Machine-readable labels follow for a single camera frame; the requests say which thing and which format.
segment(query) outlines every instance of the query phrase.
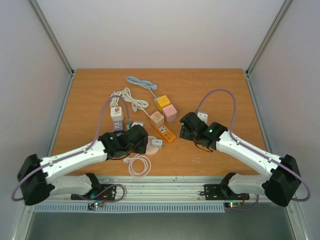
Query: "gray wall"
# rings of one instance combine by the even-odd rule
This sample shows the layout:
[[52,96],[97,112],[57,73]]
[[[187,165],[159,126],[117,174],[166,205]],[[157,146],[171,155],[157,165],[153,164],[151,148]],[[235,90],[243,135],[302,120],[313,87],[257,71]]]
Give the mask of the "gray wall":
[[9,239],[12,202],[28,155],[43,157],[69,75],[27,0],[0,1],[0,239]]
[[78,68],[242,68],[284,0],[38,0]]
[[[300,204],[319,239],[320,1],[294,1],[252,73],[274,153],[294,156],[312,197]],[[306,191],[300,187],[298,197]]]

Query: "white cable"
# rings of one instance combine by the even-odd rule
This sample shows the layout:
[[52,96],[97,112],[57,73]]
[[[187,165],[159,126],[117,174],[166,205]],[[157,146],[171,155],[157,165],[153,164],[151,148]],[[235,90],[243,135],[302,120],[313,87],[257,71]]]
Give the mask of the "white cable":
[[[141,160],[143,162],[144,169],[142,172],[136,172],[134,170],[133,165],[135,160]],[[151,171],[151,161],[147,156],[144,156],[144,155],[137,154],[133,157],[127,156],[125,159],[123,159],[123,162],[125,164],[129,164],[128,166],[129,173],[132,177],[135,177],[135,178],[142,178],[144,176],[147,176],[148,173],[150,173]]]
[[[114,96],[114,95],[121,96],[121,97],[123,97],[123,99],[126,102],[131,103],[131,107],[132,107],[132,110],[134,112],[136,112],[138,109],[140,109],[140,110],[144,111],[147,114],[147,116],[150,118],[150,115],[145,110],[145,108],[149,106],[149,103],[147,101],[145,101],[145,100],[136,99],[136,98],[132,97],[130,89],[128,87],[126,87],[122,91],[114,91],[111,94],[111,96]],[[119,101],[119,98],[118,97],[114,97],[112,99],[111,103],[110,103],[110,108],[118,107],[118,101]]]

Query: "purple cable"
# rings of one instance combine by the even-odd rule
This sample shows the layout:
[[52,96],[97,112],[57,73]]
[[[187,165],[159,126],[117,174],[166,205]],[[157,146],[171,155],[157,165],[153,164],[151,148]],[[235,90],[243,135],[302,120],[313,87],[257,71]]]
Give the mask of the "purple cable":
[[30,178],[33,174],[35,174],[36,172],[38,172],[38,171],[40,171],[40,170],[42,170],[42,169],[44,169],[46,167],[49,167],[50,165],[52,166],[53,164],[59,163],[59,162],[61,162],[63,160],[66,160],[66,159],[72,158],[74,156],[77,156],[79,154],[82,154],[83,152],[88,151],[95,144],[95,142],[96,142],[96,140],[98,139],[98,136],[99,136],[99,131],[100,131],[100,128],[101,128],[101,123],[102,123],[102,119],[103,119],[105,110],[106,110],[106,108],[108,106],[108,103],[113,98],[120,98],[124,102],[125,109],[126,109],[126,114],[128,116],[128,122],[131,124],[131,119],[130,119],[130,115],[129,115],[129,109],[128,109],[127,102],[121,96],[118,96],[118,95],[114,95],[114,96],[109,97],[108,100],[104,103],[104,105],[102,107],[102,110],[101,110],[101,113],[100,113],[99,122],[98,122],[98,126],[97,126],[97,129],[96,129],[96,132],[95,132],[95,135],[94,135],[94,138],[93,138],[93,141],[91,142],[91,144],[85,150],[77,151],[77,152],[74,152],[74,153],[72,153],[72,154],[70,154],[68,156],[64,156],[64,157],[61,157],[59,159],[53,160],[51,164],[48,162],[48,163],[46,163],[46,164],[44,164],[42,166],[37,167],[35,170],[31,171],[30,173],[28,173],[24,178],[21,179],[21,181],[18,183],[18,185],[13,189],[13,192],[11,194],[11,200],[12,201],[17,202],[17,201],[21,201],[21,200],[24,199],[23,197],[15,198],[16,192],[21,187],[21,185],[28,178]]
[[83,200],[94,200],[95,198],[99,197],[101,194],[103,194],[105,191],[107,191],[108,189],[110,188],[113,188],[113,187],[120,187],[122,190],[123,190],[123,194],[121,197],[119,197],[118,199],[116,200],[107,200],[106,202],[107,203],[116,203],[116,202],[119,202],[121,201],[124,197],[125,197],[125,193],[126,193],[126,189],[125,189],[125,186],[123,186],[122,184],[112,184],[108,187],[106,187],[105,189],[103,189],[100,193],[98,193],[95,197],[93,198],[85,198],[79,194],[76,194],[79,198],[83,199]]
[[233,127],[234,127],[234,123],[235,123],[235,119],[236,119],[236,113],[237,113],[237,102],[236,102],[236,98],[235,96],[232,94],[232,92],[230,92],[229,90],[227,89],[223,89],[223,88],[218,88],[218,89],[215,89],[215,90],[212,90],[210,92],[208,92],[204,98],[201,100],[199,106],[196,108],[195,110],[195,113],[197,113],[202,105],[202,103],[205,101],[205,99],[210,95],[210,94],[213,94],[215,92],[225,92],[225,93],[228,93],[232,99],[233,99],[233,114],[232,114],[232,120],[231,120],[231,124],[230,124],[230,128],[229,128],[229,135],[230,137],[232,138],[233,141],[235,141],[236,143],[238,143],[239,145],[245,147],[246,149],[250,150],[251,152],[263,157],[264,159],[278,165],[279,167],[283,168],[284,170],[286,170],[287,172],[289,172],[290,174],[292,174],[294,177],[296,177],[297,179],[299,179],[299,181],[301,183],[303,183],[303,185],[305,186],[306,188],[306,191],[307,191],[307,196],[305,198],[302,198],[302,199],[297,199],[297,198],[292,198],[291,200],[293,201],[297,201],[297,202],[306,202],[310,199],[311,197],[311,191],[310,191],[310,188],[308,186],[308,184],[298,175],[296,174],[294,171],[292,171],[291,169],[289,169],[288,167],[284,166],[283,164],[277,162],[276,160],[272,159],[272,158],[269,158],[268,156],[264,155],[263,153],[253,149],[252,147],[250,146],[247,146],[246,144],[240,142],[239,140],[237,140],[234,136],[233,136]]
[[236,211],[241,211],[241,212],[250,211],[250,210],[255,209],[258,206],[258,202],[259,202],[259,195],[256,195],[256,200],[255,200],[254,204],[252,205],[252,207],[249,207],[249,208],[226,207],[225,209],[236,210]]

